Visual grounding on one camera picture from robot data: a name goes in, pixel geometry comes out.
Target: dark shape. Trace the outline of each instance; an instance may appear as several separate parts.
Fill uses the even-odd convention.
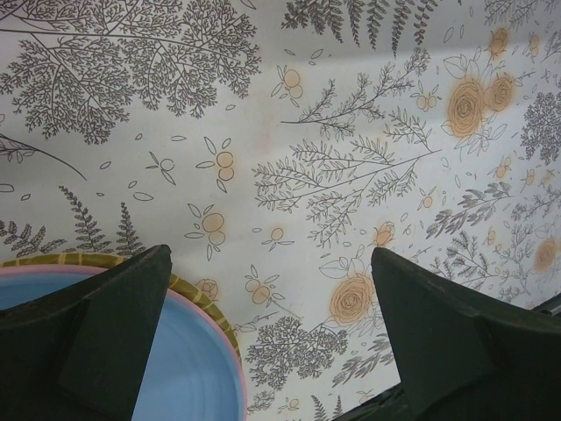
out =
[[[171,266],[155,246],[0,311],[0,419],[130,420]]]
[[[401,383],[337,421],[558,418],[558,318],[447,281],[384,248],[374,250],[372,267]],[[543,309],[553,314],[559,302]]]

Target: wallpaper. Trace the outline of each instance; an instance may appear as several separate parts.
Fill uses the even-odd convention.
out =
[[[375,246],[561,292],[561,0],[0,0],[0,33],[0,257],[169,244],[252,421],[399,381]]]

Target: striped rim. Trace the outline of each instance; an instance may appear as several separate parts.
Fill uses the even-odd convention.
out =
[[[0,264],[0,267],[10,266],[24,266],[24,265],[80,265],[80,266],[94,266],[96,268],[111,269],[127,260],[126,257],[112,256],[109,254],[97,253],[61,253],[61,254],[46,254],[42,256],[35,256],[23,259],[15,259],[6,261]],[[214,303],[203,294],[195,285],[181,279],[179,276],[171,274],[169,277],[169,286],[172,291],[187,298],[191,303],[195,304],[201,310],[215,321],[220,326],[232,346],[236,350],[239,361],[241,363],[241,356],[239,353],[238,341],[236,335],[232,330],[230,323],[226,317],[215,306]]]

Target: fern leaf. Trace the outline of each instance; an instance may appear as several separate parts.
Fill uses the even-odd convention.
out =
[[[397,47],[400,43],[401,34],[405,29],[405,24],[411,14],[409,6],[415,6],[413,0],[395,0],[397,7],[394,8],[394,24],[392,26],[392,51],[397,57]]]
[[[416,22],[413,24],[416,28],[415,42],[418,46],[424,41],[424,33],[427,27],[427,20],[430,19],[430,13],[435,11],[436,7],[438,7],[436,0],[421,0],[421,4],[422,6],[417,6],[419,13],[415,14]]]
[[[335,35],[337,41],[343,43],[341,30],[343,29],[343,18],[341,18],[341,0],[326,0],[324,6],[324,16],[327,26]]]
[[[390,7],[387,0],[371,0],[368,4],[369,9],[366,11],[368,14],[368,38],[373,50],[376,50],[376,41],[380,33],[381,21],[387,13],[387,8]]]
[[[335,405],[335,410],[333,411],[333,417],[337,418],[343,415],[343,405],[341,404],[341,395],[337,396],[337,405]]]
[[[314,401],[314,407],[316,408],[314,412],[314,421],[329,421],[327,418],[327,413],[325,412],[325,408],[323,407],[322,403],[319,402],[319,399],[312,395],[312,400]]]
[[[347,3],[347,10],[349,11],[352,37],[354,38],[354,42],[357,44],[357,46],[360,46],[359,23],[360,19],[362,19],[362,12],[364,11],[363,7],[365,6],[365,2],[363,2],[362,0],[344,0],[344,2]]]

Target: blue bowl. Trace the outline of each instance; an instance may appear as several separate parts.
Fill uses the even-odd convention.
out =
[[[65,273],[0,276],[0,310],[88,277]],[[231,345],[194,307],[168,292],[133,421],[245,419],[243,382]]]

